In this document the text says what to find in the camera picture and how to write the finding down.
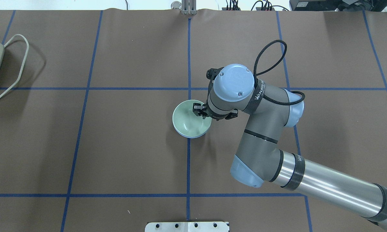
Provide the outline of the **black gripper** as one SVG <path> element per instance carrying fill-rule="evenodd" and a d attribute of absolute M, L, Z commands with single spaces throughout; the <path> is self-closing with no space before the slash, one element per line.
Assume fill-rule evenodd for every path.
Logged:
<path fill-rule="evenodd" d="M 238 117 L 239 110 L 221 110 L 213 103 L 206 101 L 205 104 L 193 103 L 193 113 L 198 117 L 210 117 L 214 120 L 230 120 Z"/>

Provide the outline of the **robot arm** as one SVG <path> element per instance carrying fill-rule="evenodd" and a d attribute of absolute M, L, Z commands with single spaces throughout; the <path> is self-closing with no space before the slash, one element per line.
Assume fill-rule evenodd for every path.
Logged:
<path fill-rule="evenodd" d="M 303 97 L 266 84 L 241 64 L 211 68 L 206 77 L 207 99 L 193 104 L 196 116 L 229 120 L 239 111 L 249 114 L 230 170 L 237 181 L 253 188 L 273 182 L 355 213 L 387 231 L 386 187 L 278 148 L 284 128 L 296 125 L 303 114 Z"/>

